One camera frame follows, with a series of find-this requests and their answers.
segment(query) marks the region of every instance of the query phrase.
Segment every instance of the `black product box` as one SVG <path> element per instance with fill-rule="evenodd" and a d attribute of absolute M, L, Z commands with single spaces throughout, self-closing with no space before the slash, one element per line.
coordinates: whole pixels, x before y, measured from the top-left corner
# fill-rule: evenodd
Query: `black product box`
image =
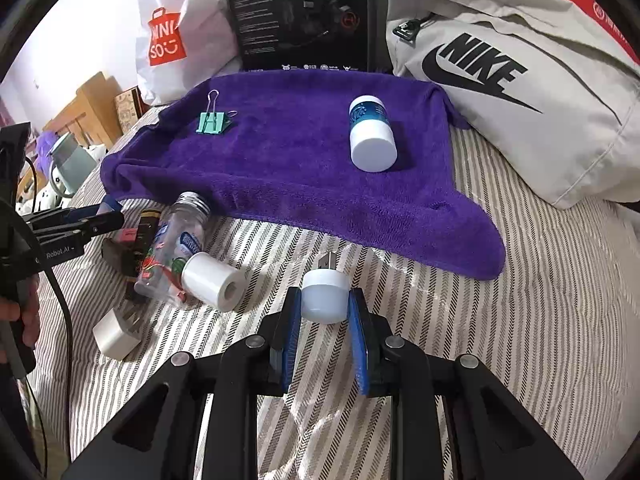
<path fill-rule="evenodd" d="M 229 0 L 245 70 L 367 70 L 367 0 Z"/>

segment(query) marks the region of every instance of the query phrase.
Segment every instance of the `white bottle cap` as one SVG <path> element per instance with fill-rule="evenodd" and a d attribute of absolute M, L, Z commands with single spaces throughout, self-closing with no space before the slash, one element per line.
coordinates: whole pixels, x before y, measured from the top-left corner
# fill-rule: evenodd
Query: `white bottle cap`
<path fill-rule="evenodd" d="M 344 321 L 350 285 L 350 277 L 338 270 L 310 270 L 302 278 L 302 317 L 323 324 Z"/>
<path fill-rule="evenodd" d="M 238 305 L 246 280 L 239 270 L 207 253 L 197 253 L 188 259 L 182 270 L 182 286 L 192 296 L 222 312 Z"/>
<path fill-rule="evenodd" d="M 377 97 L 363 95 L 351 102 L 349 113 L 363 102 L 373 102 L 384 108 Z M 351 128 L 350 142 L 351 161 L 362 171 L 379 173 L 388 170 L 398 158 L 393 131 L 385 121 L 365 119 L 358 122 Z"/>

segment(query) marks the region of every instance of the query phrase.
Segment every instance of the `white shopping bag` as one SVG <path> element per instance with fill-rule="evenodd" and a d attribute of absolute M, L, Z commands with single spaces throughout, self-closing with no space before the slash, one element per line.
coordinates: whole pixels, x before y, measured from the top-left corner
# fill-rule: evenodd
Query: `white shopping bag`
<path fill-rule="evenodd" d="M 136 68 L 142 99 L 183 97 L 238 54 L 226 0 L 138 0 Z"/>
<path fill-rule="evenodd" d="M 386 39 L 550 204 L 640 200 L 640 68 L 569 0 L 389 0 Z"/>

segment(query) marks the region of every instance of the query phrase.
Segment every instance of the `red logo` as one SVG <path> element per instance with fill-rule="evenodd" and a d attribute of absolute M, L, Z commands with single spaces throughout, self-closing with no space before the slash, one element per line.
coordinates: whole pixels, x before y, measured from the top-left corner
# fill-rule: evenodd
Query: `red logo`
<path fill-rule="evenodd" d="M 151 14 L 151 45 L 149 46 L 149 65 L 156 66 L 187 57 L 178 30 L 180 12 L 166 12 L 164 7 Z"/>
<path fill-rule="evenodd" d="M 348 10 L 342 15 L 342 19 L 340 23 L 344 28 L 348 28 L 349 30 L 355 30 L 358 28 L 360 24 L 360 19 L 355 15 L 355 13 L 351 10 Z"/>
<path fill-rule="evenodd" d="M 601 6 L 598 5 L 597 2 L 593 3 L 593 12 L 595 12 L 599 20 L 604 20 L 604 18 L 606 17 L 604 10 L 602 9 Z"/>

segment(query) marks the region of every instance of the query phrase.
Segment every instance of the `roll of white tape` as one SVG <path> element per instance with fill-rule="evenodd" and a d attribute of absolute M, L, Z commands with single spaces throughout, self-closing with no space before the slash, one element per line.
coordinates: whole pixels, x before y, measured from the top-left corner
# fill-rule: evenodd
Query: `roll of white tape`
<path fill-rule="evenodd" d="M 228 312 L 242 298 L 246 280 L 239 270 L 207 253 L 197 253 L 188 259 L 182 270 L 182 286 L 198 300 Z"/>
<path fill-rule="evenodd" d="M 385 105 L 373 95 L 356 97 L 349 106 L 351 161 L 362 171 L 379 173 L 398 158 Z"/>

